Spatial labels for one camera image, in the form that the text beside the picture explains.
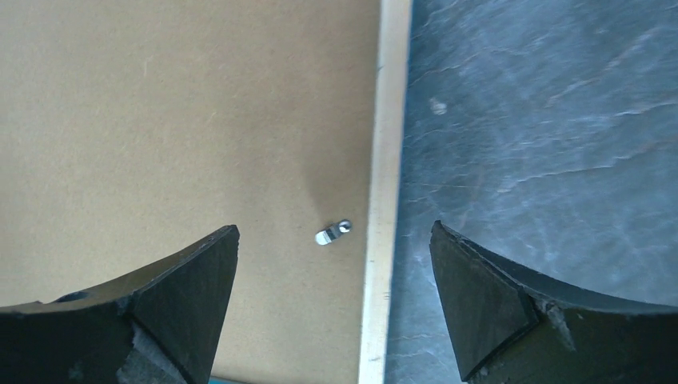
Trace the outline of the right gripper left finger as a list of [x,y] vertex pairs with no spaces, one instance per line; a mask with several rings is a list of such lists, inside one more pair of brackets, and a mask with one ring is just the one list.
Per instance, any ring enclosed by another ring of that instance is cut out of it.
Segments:
[[238,261],[224,226],[53,302],[1,309],[4,383],[206,383]]

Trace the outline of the wooden picture frame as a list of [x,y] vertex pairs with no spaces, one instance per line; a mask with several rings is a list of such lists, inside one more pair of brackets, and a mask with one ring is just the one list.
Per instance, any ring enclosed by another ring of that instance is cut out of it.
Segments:
[[385,380],[412,5],[410,1],[380,3],[357,354],[359,383]]

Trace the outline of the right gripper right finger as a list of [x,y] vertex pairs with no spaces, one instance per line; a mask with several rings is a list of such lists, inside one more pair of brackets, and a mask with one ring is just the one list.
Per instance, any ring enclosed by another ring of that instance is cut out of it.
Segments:
[[441,222],[429,249],[463,382],[676,382],[674,306],[559,281]]

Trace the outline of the brown cardboard backing board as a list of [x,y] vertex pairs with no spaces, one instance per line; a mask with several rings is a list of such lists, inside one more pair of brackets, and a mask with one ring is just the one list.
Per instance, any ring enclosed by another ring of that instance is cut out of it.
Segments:
[[51,302],[235,225],[213,372],[355,383],[379,15],[2,2],[1,303]]

